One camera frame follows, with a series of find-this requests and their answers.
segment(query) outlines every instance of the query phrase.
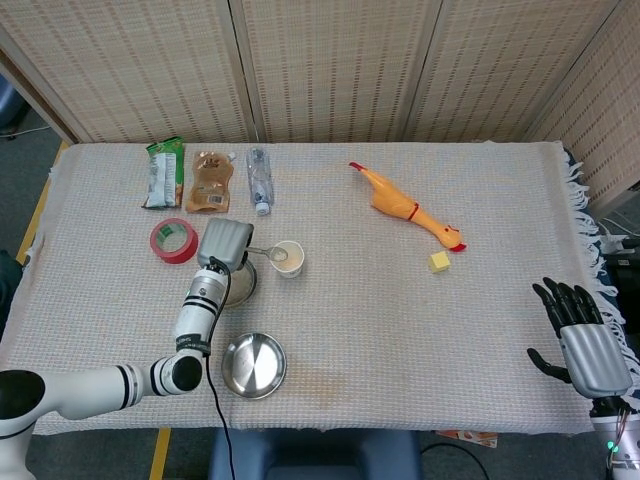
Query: yellow floor stripe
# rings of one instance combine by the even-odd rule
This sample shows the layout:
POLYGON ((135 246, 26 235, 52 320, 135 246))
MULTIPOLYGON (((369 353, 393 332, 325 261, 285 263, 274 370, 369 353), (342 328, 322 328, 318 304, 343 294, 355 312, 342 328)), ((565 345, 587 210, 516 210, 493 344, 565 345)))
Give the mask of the yellow floor stripe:
MULTIPOLYGON (((56 159, 53 162, 55 165, 58 163, 60 159, 60 154, 64 152, 69 145, 65 142, 60 143, 60 148, 58 148, 58 153, 56 154, 56 159)), ((40 194, 40 199, 38 200, 38 204, 36 205, 36 209, 31 216, 31 221, 29 222, 29 226, 27 227, 27 231, 24 234, 24 238, 22 239, 22 244, 20 244, 20 249, 18 250, 18 255, 16 256, 16 260, 24 265, 25 260, 27 259, 27 250, 33 243, 33 238, 36 236, 36 230, 38 229, 38 223, 40 222, 40 215, 42 214, 42 210, 44 210, 44 204, 47 202, 47 194, 49 193, 49 184, 51 180, 47 178, 47 183, 45 183, 44 188, 42 189, 42 193, 40 194)))
POLYGON ((153 454, 153 463, 151 464, 151 473, 149 474, 149 480, 162 480, 162 475, 164 475, 164 464, 167 461, 167 453, 169 452, 170 438, 170 428, 161 428, 160 430, 158 430, 156 451, 153 454))

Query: plastic water bottle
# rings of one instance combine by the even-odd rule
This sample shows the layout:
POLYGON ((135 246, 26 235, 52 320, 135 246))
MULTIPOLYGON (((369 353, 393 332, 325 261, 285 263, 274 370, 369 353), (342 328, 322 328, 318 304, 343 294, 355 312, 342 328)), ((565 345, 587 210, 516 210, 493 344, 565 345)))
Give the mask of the plastic water bottle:
POLYGON ((273 182, 271 181, 271 163, 269 154, 260 147, 247 152, 247 174, 251 201, 260 216, 268 215, 273 205, 273 182))

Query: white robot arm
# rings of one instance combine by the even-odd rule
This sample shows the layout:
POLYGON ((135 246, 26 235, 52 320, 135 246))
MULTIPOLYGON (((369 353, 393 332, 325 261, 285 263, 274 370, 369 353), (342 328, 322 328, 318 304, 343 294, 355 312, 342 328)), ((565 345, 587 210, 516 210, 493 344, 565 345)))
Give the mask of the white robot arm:
POLYGON ((194 390, 229 293, 231 272, 246 260, 252 232, 252 225, 210 222, 198 252, 200 264, 206 264, 191 282, 174 328, 175 355, 145 368, 125 364, 74 373, 0 372, 0 480, 34 479, 25 457, 35 423, 46 413, 79 420, 132 407, 146 395, 194 390))

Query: silver robot hand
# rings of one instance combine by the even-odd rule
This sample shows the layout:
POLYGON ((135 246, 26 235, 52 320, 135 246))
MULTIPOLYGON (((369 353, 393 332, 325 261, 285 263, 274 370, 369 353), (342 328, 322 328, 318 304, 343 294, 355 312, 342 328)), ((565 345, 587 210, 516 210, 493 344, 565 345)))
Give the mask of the silver robot hand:
POLYGON ((607 478, 640 480, 640 415, 620 395, 632 385, 617 340, 583 288, 544 279, 534 284, 562 348, 566 368, 546 362, 537 350, 527 350, 545 375, 570 383, 593 401, 591 423, 602 440, 607 478))

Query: paper cup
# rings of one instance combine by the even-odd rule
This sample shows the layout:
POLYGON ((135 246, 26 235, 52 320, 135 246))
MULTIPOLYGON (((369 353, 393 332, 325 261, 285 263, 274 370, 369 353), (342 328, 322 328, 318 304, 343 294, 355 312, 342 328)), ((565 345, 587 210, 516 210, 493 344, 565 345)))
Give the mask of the paper cup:
POLYGON ((298 242, 292 240, 284 240, 276 247, 280 247, 289 255, 283 262, 274 262, 269 259, 273 268, 284 278, 295 278, 302 272, 302 264, 304 263, 304 250, 298 242))

